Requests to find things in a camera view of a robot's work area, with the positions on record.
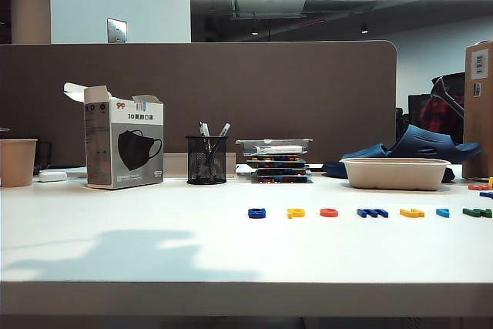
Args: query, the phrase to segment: blue slipper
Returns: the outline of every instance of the blue slipper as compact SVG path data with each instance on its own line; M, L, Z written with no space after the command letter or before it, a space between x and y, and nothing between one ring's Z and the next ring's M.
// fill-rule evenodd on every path
M462 163L482 151L479 143L455 145L448 134L433 133L409 125L404 135L391 147L387 156L394 158L444 159L450 163Z
M433 133L409 125L402 137L389 149L383 144L344 154L342 158L432 158L462 163L482 151L479 143L455 145L448 134ZM322 170L328 176L347 178L346 167L341 162L324 162Z

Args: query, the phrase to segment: cardboard box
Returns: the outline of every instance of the cardboard box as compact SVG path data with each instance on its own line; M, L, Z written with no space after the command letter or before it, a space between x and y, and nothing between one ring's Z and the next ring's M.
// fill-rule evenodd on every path
M464 89L464 143L479 142L483 151L464 161L462 176L493 176L493 42L466 48Z
M111 97L106 86L65 84L81 99L86 129L87 185L119 189L163 181L163 104L155 96Z

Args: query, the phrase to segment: pen holder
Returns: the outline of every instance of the pen holder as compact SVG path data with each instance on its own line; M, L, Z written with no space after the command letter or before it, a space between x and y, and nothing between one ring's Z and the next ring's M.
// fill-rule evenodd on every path
M188 184L226 182L227 136L187 136Z

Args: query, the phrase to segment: coffee cup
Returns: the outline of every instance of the coffee cup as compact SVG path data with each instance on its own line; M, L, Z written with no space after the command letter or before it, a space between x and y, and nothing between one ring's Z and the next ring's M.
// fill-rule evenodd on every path
M0 186L32 184L37 139L0 139Z

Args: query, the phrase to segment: desk surface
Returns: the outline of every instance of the desk surface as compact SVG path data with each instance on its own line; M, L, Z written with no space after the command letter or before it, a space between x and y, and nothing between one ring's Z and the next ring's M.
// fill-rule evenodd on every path
M493 201L460 180L437 192L358 190L320 174L313 184L165 180L115 191L70 180L0 195L4 314L493 312L493 220L461 213ZM251 207L267 218L249 219ZM289 220L288 207L307 215ZM319 216L325 207L339 217ZM435 214L443 207L449 219Z

